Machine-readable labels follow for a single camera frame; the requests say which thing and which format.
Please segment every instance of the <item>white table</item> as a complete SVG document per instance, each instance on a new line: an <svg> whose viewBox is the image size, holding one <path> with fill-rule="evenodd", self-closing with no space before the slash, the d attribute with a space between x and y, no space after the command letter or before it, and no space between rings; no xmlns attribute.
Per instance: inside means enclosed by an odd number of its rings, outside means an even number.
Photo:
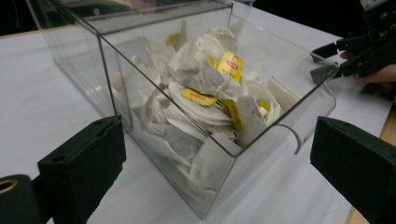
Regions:
<svg viewBox="0 0 396 224"><path fill-rule="evenodd" d="M308 50L338 39L254 8L248 19ZM1 37L0 67L0 176L33 179L40 159L101 116L54 64L40 32ZM366 93L351 78L337 78L331 88L337 99L331 118L379 135L392 101ZM137 144L125 141L127 162L90 223L344 224L347 219L350 204L310 164L312 137L297 156L277 151L233 194L220 192L204 220Z"/></svg>

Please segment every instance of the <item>person's hand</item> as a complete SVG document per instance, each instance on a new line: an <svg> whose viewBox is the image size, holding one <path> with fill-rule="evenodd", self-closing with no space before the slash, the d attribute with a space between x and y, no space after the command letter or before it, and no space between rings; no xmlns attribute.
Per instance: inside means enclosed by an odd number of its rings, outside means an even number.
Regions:
<svg viewBox="0 0 396 224"><path fill-rule="evenodd" d="M353 56L352 51L341 53L340 57L349 59ZM396 90L396 63L390 64L366 77L359 77L359 74L352 75L359 83L375 83L385 94L394 94Z"/></svg>

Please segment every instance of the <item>black clamp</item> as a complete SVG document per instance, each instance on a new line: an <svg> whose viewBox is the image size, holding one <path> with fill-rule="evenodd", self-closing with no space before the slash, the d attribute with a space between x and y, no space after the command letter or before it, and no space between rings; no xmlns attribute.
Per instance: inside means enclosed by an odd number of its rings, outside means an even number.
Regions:
<svg viewBox="0 0 396 224"><path fill-rule="evenodd" d="M86 223L125 160L121 117L99 119L40 160L33 181L0 178L0 222Z"/></svg>
<svg viewBox="0 0 396 224"><path fill-rule="evenodd" d="M314 49L314 62L322 61L338 51L353 51L353 56L339 65L334 76L348 77L358 74L367 77L383 67L396 63L396 1L388 2L363 13L368 27L349 33L346 38Z"/></svg>

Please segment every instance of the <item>dark background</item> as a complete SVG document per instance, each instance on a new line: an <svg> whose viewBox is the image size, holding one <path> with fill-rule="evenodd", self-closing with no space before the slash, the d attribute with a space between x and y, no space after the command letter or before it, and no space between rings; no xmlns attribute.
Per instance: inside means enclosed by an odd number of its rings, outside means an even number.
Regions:
<svg viewBox="0 0 396 224"><path fill-rule="evenodd" d="M0 0L0 3L0 35L36 29L26 0ZM341 37L365 24L359 0L257 0L253 6Z"/></svg>
<svg viewBox="0 0 396 224"><path fill-rule="evenodd" d="M258 0L253 6L341 37L365 26L360 0Z"/></svg>

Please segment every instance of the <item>black device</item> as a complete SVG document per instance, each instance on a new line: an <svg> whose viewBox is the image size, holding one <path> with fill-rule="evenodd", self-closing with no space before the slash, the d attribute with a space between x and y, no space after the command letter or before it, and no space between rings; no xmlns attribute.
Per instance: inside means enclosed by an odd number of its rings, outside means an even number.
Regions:
<svg viewBox="0 0 396 224"><path fill-rule="evenodd" d="M121 117L99 119L40 160L33 181L0 178L0 223L86 223L125 161Z"/></svg>
<svg viewBox="0 0 396 224"><path fill-rule="evenodd" d="M318 117L310 160L370 223L396 223L396 147L350 123Z"/></svg>
<svg viewBox="0 0 396 224"><path fill-rule="evenodd" d="M334 78L353 74L366 77L396 63L396 0L361 0L361 5L366 27L311 52L314 62L336 55L339 50L354 52L351 58L339 65ZM315 70L311 72L315 82L322 79L317 75Z"/></svg>

